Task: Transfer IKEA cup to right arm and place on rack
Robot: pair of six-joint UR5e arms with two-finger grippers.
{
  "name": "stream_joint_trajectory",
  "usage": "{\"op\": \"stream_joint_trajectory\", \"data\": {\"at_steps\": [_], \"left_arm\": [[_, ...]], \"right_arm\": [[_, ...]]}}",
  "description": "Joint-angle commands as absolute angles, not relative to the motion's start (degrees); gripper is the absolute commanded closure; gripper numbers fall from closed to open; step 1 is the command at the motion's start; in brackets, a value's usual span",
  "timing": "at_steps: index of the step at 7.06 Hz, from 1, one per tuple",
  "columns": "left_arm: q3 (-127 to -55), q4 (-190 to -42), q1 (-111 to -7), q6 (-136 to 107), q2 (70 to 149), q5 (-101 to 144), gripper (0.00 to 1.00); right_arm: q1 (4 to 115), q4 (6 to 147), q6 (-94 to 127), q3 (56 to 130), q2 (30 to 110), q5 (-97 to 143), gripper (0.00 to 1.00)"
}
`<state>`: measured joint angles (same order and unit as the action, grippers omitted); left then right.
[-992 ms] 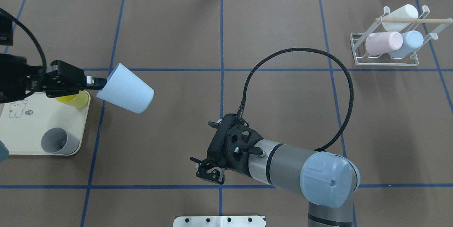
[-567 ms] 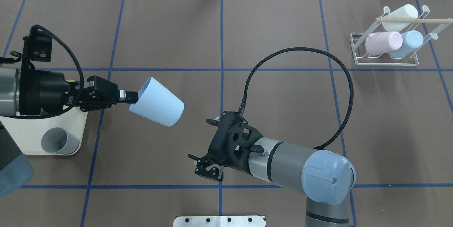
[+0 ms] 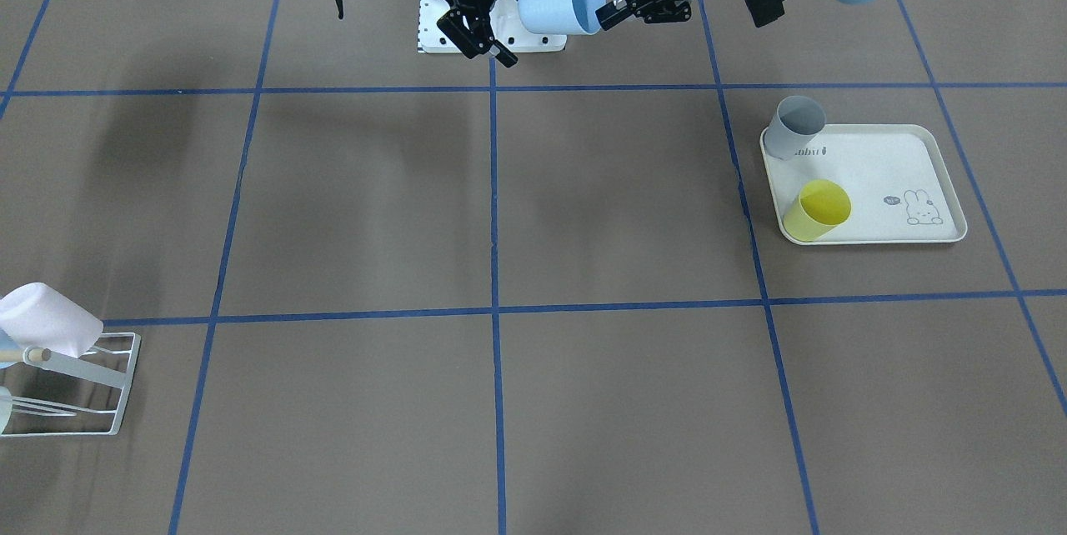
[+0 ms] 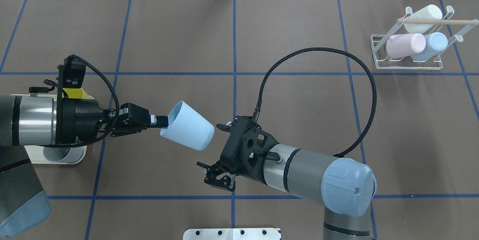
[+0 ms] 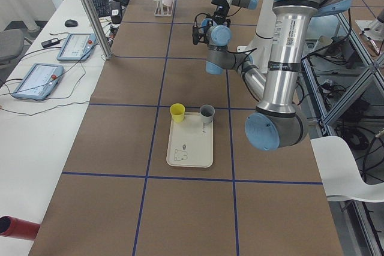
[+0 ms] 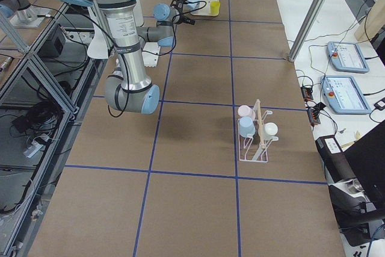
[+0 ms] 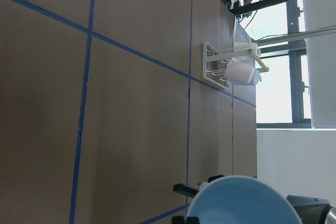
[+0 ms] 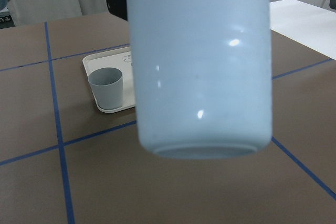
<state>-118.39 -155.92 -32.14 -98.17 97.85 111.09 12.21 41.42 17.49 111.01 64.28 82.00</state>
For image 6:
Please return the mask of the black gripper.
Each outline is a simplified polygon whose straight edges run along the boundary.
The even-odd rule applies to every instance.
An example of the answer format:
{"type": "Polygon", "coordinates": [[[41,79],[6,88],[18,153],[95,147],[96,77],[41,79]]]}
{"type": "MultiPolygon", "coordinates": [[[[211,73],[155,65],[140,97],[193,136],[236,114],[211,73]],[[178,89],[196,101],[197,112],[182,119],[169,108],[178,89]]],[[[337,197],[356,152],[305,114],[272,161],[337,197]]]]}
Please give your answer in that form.
{"type": "Polygon", "coordinates": [[[178,25],[182,23],[187,23],[189,25],[195,25],[195,20],[189,17],[184,16],[183,6],[186,4],[186,0],[171,0],[170,7],[174,9],[175,15],[172,17],[171,21],[178,25]]]}

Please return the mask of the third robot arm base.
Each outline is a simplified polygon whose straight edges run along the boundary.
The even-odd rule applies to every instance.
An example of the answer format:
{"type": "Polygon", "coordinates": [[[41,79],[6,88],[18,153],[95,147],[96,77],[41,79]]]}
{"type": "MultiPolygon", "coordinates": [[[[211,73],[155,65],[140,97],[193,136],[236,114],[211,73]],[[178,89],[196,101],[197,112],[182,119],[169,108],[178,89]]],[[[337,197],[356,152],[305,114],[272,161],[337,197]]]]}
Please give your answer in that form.
{"type": "Polygon", "coordinates": [[[51,9],[33,6],[29,0],[1,0],[1,14],[16,28],[38,28],[51,17],[51,9]]]}

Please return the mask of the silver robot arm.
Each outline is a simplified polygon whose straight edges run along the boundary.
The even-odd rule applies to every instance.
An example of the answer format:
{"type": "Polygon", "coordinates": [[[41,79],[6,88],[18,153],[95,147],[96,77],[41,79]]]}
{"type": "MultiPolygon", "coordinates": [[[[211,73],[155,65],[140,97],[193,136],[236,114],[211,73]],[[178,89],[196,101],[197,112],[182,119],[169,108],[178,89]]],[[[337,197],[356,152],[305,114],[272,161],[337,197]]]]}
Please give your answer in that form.
{"type": "Polygon", "coordinates": [[[137,0],[61,1],[86,7],[96,4],[106,16],[109,27],[106,36],[112,41],[119,60],[106,81],[108,105],[119,111],[153,113],[158,106],[160,90],[146,73],[142,48],[146,42],[172,46],[174,25],[195,23],[183,13],[187,0],[173,0],[172,5],[158,4],[154,9],[155,27],[137,27],[134,18],[137,0]]]}

